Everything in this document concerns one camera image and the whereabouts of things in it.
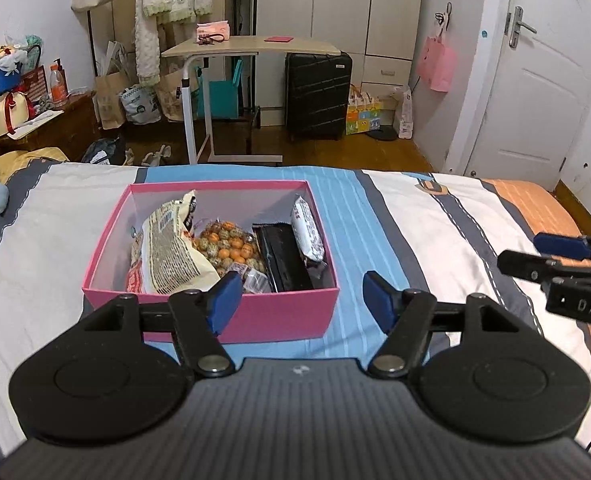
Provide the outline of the cream noodle packet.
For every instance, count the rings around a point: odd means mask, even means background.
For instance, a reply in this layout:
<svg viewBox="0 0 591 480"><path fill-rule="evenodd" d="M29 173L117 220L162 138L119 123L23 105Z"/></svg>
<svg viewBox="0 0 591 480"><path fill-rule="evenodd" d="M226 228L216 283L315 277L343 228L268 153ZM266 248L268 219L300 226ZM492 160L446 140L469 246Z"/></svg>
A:
<svg viewBox="0 0 591 480"><path fill-rule="evenodd" d="M156 209L136 233L125 288L134 294L206 292L219 280L209 260L192 245L196 191Z"/></svg>

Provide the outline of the clear bag of nuts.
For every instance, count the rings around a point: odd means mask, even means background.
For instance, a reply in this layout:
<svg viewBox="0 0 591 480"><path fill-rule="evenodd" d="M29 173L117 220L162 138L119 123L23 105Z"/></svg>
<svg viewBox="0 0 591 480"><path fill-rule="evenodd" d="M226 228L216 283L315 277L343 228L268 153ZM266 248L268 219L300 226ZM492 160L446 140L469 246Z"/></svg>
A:
<svg viewBox="0 0 591 480"><path fill-rule="evenodd" d="M258 237L238 223L209 221L194 236L192 245L209 260L221 278L228 272L238 273L246 294L273 291Z"/></svg>

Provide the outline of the black glossy snack packet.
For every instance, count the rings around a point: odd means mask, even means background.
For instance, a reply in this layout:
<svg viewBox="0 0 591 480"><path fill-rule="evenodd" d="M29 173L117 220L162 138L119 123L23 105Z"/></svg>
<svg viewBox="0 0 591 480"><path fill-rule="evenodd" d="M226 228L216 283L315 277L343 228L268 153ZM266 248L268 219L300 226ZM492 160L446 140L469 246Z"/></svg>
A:
<svg viewBox="0 0 591 480"><path fill-rule="evenodd" d="M275 292L305 292L313 283L289 223L253 224L260 253Z"/></svg>

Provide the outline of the pink cardboard box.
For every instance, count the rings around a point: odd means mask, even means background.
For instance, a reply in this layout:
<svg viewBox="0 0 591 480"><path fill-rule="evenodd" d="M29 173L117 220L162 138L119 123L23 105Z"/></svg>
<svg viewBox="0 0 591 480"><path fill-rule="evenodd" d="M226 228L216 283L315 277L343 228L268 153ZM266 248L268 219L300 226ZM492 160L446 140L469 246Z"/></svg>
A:
<svg viewBox="0 0 591 480"><path fill-rule="evenodd" d="M128 185L102 231L82 289L94 308L130 292L142 304L202 290L224 344L326 332L339 286L309 183L212 181Z"/></svg>

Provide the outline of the striped bed sheet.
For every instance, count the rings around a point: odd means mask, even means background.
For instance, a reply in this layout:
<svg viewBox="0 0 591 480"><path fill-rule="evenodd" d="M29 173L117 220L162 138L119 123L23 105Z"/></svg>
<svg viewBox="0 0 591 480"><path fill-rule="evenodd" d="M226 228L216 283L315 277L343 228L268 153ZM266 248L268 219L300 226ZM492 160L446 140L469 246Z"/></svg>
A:
<svg viewBox="0 0 591 480"><path fill-rule="evenodd" d="M393 285L462 302L490 296L536 326L591 378L591 326L549 313L538 285L509 281L495 270L506 249L530 252L538 219L552 212L560 234L579 232L544 190L533 200L512 196L511 181L448 174L176 166L152 169L37 159L8 181L0 215L0 459L23 442L8 399L14 369L68 330L86 312L82 281L111 212L133 183L298 180L309 183L335 261L339 297L323 336L267 344L233 344L245 358L358 358L367 361L382 333L361 296L368 271ZM577 434L591 450L591 408Z"/></svg>

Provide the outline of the white door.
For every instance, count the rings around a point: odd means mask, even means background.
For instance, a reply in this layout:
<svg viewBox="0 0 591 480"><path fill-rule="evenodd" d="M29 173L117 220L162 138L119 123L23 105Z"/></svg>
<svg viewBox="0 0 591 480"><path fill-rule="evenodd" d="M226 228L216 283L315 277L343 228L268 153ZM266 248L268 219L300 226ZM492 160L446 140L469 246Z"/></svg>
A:
<svg viewBox="0 0 591 480"><path fill-rule="evenodd" d="M553 188L591 100L591 0L509 0L466 173Z"/></svg>

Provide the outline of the colourful gift bag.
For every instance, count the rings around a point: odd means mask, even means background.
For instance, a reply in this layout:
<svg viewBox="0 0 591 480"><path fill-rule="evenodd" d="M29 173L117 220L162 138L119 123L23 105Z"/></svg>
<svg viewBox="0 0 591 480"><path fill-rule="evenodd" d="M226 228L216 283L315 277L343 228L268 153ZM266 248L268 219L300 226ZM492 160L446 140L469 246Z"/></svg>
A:
<svg viewBox="0 0 591 480"><path fill-rule="evenodd" d="M345 133L369 133L381 127L382 101L351 84L345 116Z"/></svg>

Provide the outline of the pink hanging bag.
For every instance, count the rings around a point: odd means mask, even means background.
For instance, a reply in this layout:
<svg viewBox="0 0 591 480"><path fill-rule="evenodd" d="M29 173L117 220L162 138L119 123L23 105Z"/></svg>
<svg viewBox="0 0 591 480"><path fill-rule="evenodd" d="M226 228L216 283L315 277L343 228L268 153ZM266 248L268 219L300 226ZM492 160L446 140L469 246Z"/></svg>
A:
<svg viewBox="0 0 591 480"><path fill-rule="evenodd" d="M425 38L417 64L417 74L427 87L440 93L451 90L456 67L456 53L446 43L446 32L452 18L452 2L443 12L435 14L437 32Z"/></svg>

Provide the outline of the dark wooden nightstand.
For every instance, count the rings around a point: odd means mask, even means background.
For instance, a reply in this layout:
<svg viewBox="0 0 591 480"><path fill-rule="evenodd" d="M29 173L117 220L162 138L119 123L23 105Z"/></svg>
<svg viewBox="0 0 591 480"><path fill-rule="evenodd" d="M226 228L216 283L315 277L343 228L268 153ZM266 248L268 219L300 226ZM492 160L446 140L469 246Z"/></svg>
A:
<svg viewBox="0 0 591 480"><path fill-rule="evenodd" d="M79 162L90 144L102 136L94 107L94 95L90 91L72 96L61 115L18 141L0 138L0 155L12 151L59 148L68 159Z"/></svg>

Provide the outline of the teal shopping bag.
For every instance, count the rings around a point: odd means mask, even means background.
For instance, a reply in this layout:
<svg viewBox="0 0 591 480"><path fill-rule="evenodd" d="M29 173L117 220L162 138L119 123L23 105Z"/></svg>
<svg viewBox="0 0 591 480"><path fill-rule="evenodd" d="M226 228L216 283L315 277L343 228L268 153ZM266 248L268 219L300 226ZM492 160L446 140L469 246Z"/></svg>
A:
<svg viewBox="0 0 591 480"><path fill-rule="evenodd" d="M196 104L196 116L204 118L204 87L202 87L202 70L196 68L198 88L192 92ZM242 60L236 62L232 79L209 82L210 111L214 119L237 119L239 110L239 88L242 76Z"/></svg>

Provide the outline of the brown paper bag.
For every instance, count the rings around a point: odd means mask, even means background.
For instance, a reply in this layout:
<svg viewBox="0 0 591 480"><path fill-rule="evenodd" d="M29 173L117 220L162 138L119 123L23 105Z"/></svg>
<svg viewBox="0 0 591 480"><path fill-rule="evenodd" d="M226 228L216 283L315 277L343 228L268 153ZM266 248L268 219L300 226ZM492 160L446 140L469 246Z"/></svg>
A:
<svg viewBox="0 0 591 480"><path fill-rule="evenodd" d="M124 72L114 72L95 78L95 92L98 113L102 128L120 128L126 122L121 102L121 93L128 88L128 76Z"/></svg>

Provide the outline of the black suitcase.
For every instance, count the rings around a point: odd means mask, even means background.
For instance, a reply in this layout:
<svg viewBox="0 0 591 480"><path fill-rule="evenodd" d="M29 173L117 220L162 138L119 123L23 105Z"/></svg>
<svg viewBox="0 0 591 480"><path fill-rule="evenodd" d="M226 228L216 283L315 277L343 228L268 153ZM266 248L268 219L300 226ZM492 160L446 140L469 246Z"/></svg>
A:
<svg viewBox="0 0 591 480"><path fill-rule="evenodd" d="M290 140L340 139L352 82L350 55L288 53L285 67L285 125Z"/></svg>

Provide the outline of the orange drink bottle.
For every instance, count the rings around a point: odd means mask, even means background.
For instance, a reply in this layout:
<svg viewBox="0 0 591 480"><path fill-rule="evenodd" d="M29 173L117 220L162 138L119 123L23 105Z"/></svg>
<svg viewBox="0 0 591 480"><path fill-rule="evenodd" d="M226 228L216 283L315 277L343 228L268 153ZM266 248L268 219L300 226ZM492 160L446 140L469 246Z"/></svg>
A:
<svg viewBox="0 0 591 480"><path fill-rule="evenodd" d="M50 66L49 91L56 107L63 106L68 101L69 91L60 60L55 60Z"/></svg>

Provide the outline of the white wardrobe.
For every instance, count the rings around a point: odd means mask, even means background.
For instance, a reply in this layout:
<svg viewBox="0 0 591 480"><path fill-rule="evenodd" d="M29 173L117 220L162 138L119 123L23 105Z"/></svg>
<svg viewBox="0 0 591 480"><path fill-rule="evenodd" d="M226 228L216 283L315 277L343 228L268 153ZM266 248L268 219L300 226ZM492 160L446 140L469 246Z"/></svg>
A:
<svg viewBox="0 0 591 480"><path fill-rule="evenodd" d="M332 44L353 60L352 81L388 98L409 79L421 0L254 0L258 36Z"/></svg>

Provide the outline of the blue flower bouquet box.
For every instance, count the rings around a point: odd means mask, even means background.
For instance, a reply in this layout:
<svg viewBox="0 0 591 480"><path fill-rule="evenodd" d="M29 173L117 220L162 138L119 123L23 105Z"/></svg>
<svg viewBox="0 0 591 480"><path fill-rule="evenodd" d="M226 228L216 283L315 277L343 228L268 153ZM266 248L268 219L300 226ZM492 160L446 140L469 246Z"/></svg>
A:
<svg viewBox="0 0 591 480"><path fill-rule="evenodd" d="M38 67L42 47L43 40L35 35L0 46L0 95L19 87L22 77Z"/></svg>

